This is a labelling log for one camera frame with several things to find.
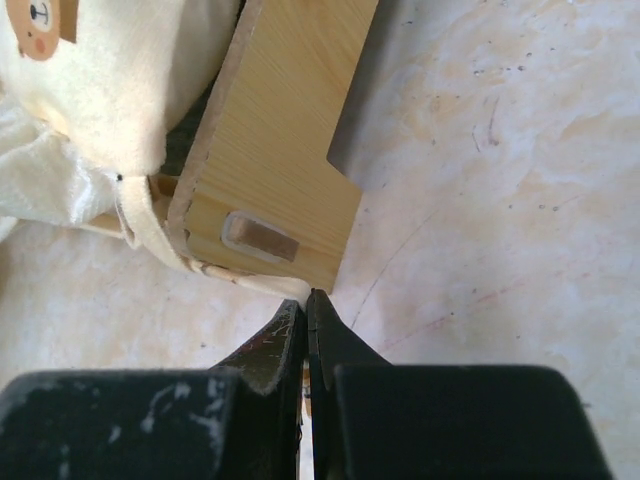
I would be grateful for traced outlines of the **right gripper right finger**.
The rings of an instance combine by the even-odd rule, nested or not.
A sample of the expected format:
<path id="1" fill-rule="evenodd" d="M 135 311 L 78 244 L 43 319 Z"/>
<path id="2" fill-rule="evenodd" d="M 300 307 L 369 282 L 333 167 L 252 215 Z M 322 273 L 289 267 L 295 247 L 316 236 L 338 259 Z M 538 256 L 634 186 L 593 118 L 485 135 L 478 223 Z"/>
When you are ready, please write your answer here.
<path id="1" fill-rule="evenodd" d="M 318 479 L 608 479 L 580 398 L 535 365 L 394 365 L 307 302 Z"/>

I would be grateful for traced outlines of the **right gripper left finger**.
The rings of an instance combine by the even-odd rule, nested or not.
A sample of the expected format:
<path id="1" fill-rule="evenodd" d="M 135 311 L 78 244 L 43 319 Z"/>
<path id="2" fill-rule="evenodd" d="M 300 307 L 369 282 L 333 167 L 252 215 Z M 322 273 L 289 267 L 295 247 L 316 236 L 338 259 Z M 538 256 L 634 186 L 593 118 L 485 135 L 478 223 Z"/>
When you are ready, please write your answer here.
<path id="1" fill-rule="evenodd" d="M 5 479 L 295 479 L 305 316 L 294 301 L 211 368 L 50 370 L 1 393 Z"/>

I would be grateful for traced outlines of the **wooden pet bed frame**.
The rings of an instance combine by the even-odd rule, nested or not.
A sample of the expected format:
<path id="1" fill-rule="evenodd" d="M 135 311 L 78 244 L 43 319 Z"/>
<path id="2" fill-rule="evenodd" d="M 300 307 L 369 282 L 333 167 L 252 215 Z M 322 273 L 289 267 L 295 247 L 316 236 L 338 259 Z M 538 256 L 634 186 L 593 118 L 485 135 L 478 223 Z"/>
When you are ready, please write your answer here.
<path id="1" fill-rule="evenodd" d="M 285 298 L 331 290 L 361 192 L 328 153 L 376 8 L 247 2 L 181 175 L 157 177 L 151 213 L 128 182 L 92 228 Z"/>

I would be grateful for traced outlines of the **cream animal print cushion cover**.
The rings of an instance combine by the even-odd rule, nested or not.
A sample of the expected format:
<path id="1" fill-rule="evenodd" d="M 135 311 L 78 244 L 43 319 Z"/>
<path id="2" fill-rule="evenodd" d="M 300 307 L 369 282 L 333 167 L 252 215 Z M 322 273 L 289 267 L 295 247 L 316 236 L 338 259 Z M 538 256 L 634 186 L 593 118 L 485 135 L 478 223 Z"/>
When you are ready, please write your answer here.
<path id="1" fill-rule="evenodd" d="M 179 254 L 157 177 L 168 133 L 219 72 L 237 1 L 5 1 L 1 233 L 93 230 L 166 265 L 304 303 L 310 286 Z"/>

